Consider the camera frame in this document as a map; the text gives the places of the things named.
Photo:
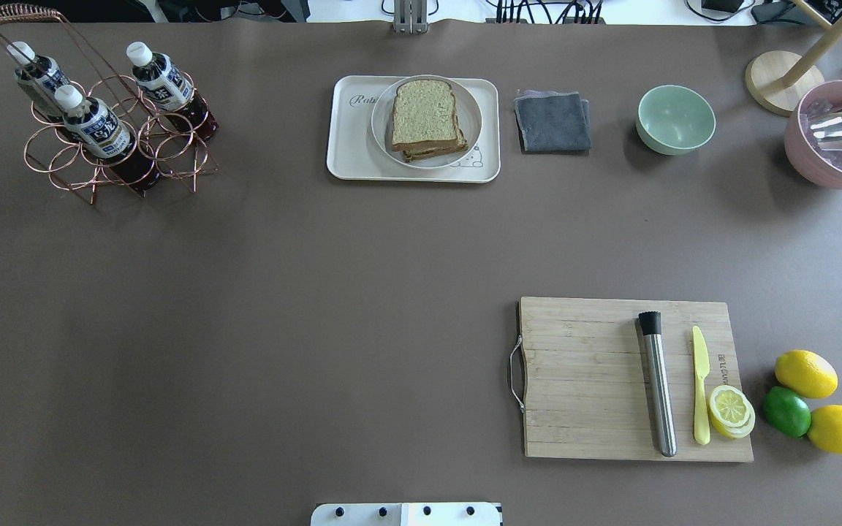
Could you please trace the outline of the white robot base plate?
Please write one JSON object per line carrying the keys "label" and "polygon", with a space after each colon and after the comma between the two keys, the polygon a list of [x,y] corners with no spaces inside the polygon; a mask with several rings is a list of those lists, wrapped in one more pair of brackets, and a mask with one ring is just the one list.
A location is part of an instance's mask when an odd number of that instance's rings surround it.
{"label": "white robot base plate", "polygon": [[311,525],[502,525],[500,503],[325,503]]}

